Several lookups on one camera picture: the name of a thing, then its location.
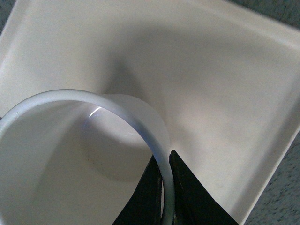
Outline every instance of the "black object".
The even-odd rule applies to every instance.
[[[159,225],[162,177],[152,156],[132,197],[112,225]]]
[[[175,185],[175,225],[238,225],[174,150],[170,155],[170,165]]]

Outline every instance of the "countertop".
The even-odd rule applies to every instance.
[[[231,0],[300,29],[299,0]],[[0,1],[0,33],[15,0]],[[300,224],[300,133],[259,198],[246,225]]]

